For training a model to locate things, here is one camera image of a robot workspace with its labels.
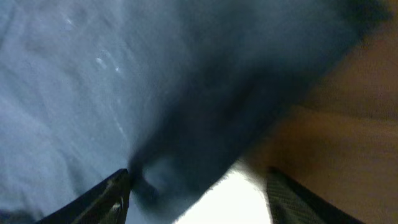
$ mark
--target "blue garment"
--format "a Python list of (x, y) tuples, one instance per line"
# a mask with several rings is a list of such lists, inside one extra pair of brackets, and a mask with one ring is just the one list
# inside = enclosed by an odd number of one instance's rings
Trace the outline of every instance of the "blue garment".
[(356, 0), (2, 0), (0, 13), (11, 223), (124, 167), (127, 223), (172, 222), (386, 18)]

